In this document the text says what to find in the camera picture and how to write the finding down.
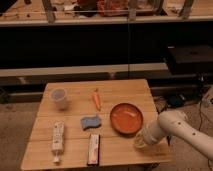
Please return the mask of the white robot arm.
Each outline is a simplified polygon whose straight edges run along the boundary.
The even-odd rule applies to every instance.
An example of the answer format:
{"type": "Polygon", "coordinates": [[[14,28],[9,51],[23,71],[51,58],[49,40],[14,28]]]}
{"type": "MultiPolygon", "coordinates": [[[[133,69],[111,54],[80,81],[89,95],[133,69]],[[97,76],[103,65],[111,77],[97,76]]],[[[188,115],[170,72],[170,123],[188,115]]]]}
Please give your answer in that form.
{"type": "Polygon", "coordinates": [[[134,138],[134,146],[158,144],[164,137],[176,136],[198,152],[213,161],[213,137],[210,137],[188,124],[187,115],[180,110],[163,111],[153,122],[145,124],[134,138]]]}

